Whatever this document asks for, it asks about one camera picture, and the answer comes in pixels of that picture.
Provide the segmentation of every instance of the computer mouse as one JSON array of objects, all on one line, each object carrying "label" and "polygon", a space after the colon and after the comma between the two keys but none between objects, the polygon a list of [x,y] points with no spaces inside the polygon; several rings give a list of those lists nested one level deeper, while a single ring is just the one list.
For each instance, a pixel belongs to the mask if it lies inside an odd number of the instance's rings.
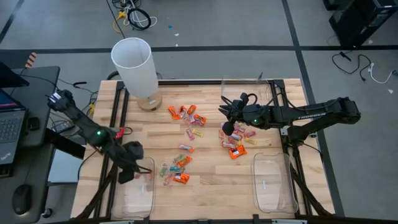
[{"label": "computer mouse", "polygon": [[32,187],[22,184],[15,189],[12,195],[12,209],[17,215],[22,215],[30,210],[32,206]]}]

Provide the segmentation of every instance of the white lampshade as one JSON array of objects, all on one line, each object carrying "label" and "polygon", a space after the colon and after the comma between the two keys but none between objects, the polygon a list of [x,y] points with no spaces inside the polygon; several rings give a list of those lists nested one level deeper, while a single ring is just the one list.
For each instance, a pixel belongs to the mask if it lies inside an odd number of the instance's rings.
[{"label": "white lampshade", "polygon": [[147,42],[135,37],[120,40],[112,48],[111,58],[131,95],[149,98],[157,92],[156,69]]}]

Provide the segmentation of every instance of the wooden table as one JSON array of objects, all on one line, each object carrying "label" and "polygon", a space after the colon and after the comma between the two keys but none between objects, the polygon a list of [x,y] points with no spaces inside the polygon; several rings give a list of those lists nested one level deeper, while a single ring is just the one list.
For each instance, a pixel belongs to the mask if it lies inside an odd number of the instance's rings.
[{"label": "wooden table", "polygon": [[[289,100],[296,106],[306,105],[303,88],[299,79],[285,79],[285,89]],[[109,125],[117,81],[102,81],[93,120],[100,125]],[[235,94],[253,92],[251,85],[236,85]],[[144,146],[144,154],[155,161],[155,207],[151,220],[197,220],[197,219],[251,219],[253,214],[260,218],[293,218],[293,215],[262,213],[254,206],[252,189],[251,163],[253,156],[260,152],[277,154],[282,152],[278,129],[256,130],[257,145],[244,143],[248,154],[235,160],[229,157],[228,150],[220,146],[218,130],[226,118],[217,110],[221,104],[220,85],[161,85],[162,106],[153,112],[138,108],[136,99],[129,98],[126,125],[133,133],[123,137],[123,142],[139,141]],[[272,96],[267,91],[261,92],[262,102]],[[119,108],[122,107],[122,93]],[[205,133],[203,138],[196,137],[189,141],[185,134],[183,121],[171,119],[168,106],[179,108],[185,105],[197,105],[196,113],[207,118],[206,125],[198,128]],[[118,110],[116,124],[119,124],[121,110]],[[317,147],[315,139],[308,138],[305,143]],[[177,149],[179,144],[195,147],[193,153]],[[320,155],[314,149],[300,146],[303,171],[308,188],[318,201],[331,213],[334,212],[328,184],[326,182]],[[93,149],[88,147],[85,157]],[[189,155],[193,161],[187,165],[190,174],[187,185],[172,182],[163,186],[159,177],[162,164],[171,163],[179,154]],[[98,188],[103,156],[95,154],[81,168],[80,180],[76,190],[71,217],[77,216],[91,200]],[[305,213],[301,191],[296,186],[300,211]],[[105,214],[104,197],[101,215]]]}]

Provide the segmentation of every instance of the laptop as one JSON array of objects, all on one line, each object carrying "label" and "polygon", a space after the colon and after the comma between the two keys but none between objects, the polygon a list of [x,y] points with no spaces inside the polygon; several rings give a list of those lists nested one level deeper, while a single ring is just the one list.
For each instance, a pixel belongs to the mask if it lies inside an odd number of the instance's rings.
[{"label": "laptop", "polygon": [[0,89],[0,166],[12,164],[27,109]]}]

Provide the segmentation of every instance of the black metal table frame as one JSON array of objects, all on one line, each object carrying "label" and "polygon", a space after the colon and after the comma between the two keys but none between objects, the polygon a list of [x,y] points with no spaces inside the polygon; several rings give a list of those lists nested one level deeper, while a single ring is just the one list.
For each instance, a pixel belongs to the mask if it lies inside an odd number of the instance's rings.
[{"label": "black metal table frame", "polygon": [[[270,88],[271,88],[271,93],[272,97],[275,96],[279,90],[283,95],[286,95],[286,90],[285,90],[285,84],[284,80],[268,80]],[[222,81],[221,80],[159,80],[159,85],[221,85]],[[254,84],[253,82],[250,81],[245,81],[245,80],[236,80],[233,82],[228,82],[228,84],[237,84],[237,85],[247,85],[247,84]],[[118,106],[119,106],[119,99],[120,99],[120,94],[124,88],[124,83],[122,81],[118,81],[116,85],[116,92],[114,96],[114,102],[113,102],[113,108],[112,108],[112,113],[111,113],[111,121],[109,123],[109,127],[114,127],[116,123],[116,115],[118,112]],[[125,122],[126,122],[126,114],[127,114],[127,106],[128,106],[128,101],[129,101],[129,92],[125,89],[124,91],[124,99],[123,99],[123,105],[122,105],[122,112],[121,112],[121,118],[120,118],[120,127],[123,127]],[[284,105],[287,105],[285,97],[282,97],[282,102]],[[279,100],[277,98],[274,99],[274,104],[275,105],[280,105]],[[289,145],[288,145],[288,139],[287,136],[283,136],[282,133],[280,132],[280,140],[282,143],[282,150],[284,153],[289,155]],[[326,143],[326,141],[323,139],[322,141],[319,139],[320,144],[322,142]],[[304,171],[302,167],[302,161],[300,158],[300,153],[299,149],[297,147],[293,147],[292,150],[292,155],[295,159],[296,163],[296,169],[299,177],[301,180],[305,183],[305,176],[304,176]],[[328,160],[330,162],[330,157],[329,154],[324,154],[322,158],[322,162]],[[100,175],[100,180],[99,180],[99,186],[104,182],[106,178],[106,174],[108,173],[108,165],[109,165],[109,157],[107,155],[104,156],[103,159],[103,165],[101,168],[101,175]],[[108,222],[111,221],[112,217],[112,207],[114,203],[114,193],[116,190],[116,178],[114,178],[110,184],[109,187],[109,194],[108,194],[108,201],[106,204],[106,214],[105,216],[100,216],[100,211],[101,211],[101,205],[103,198],[98,202],[98,204],[95,207],[93,218],[89,218],[87,220],[81,220],[79,223],[100,223],[100,222]],[[294,197],[297,200],[297,191],[295,188],[295,185],[293,185],[293,190],[294,190]],[[304,208],[306,211],[305,215],[302,215],[300,213],[300,209],[297,210],[295,213],[295,219],[296,221],[299,220],[306,220],[308,223],[398,223],[397,221],[392,221],[392,220],[370,220],[370,219],[365,219],[365,218],[347,218],[347,217],[337,217],[337,216],[316,216],[312,214],[312,209],[311,205],[306,197],[305,194],[302,195],[303,197],[303,203],[304,203]],[[253,214],[253,219],[247,219],[247,220],[149,220],[149,217],[140,220],[140,221],[134,221],[134,223],[275,223],[275,221],[278,219],[259,219],[259,215]]]}]

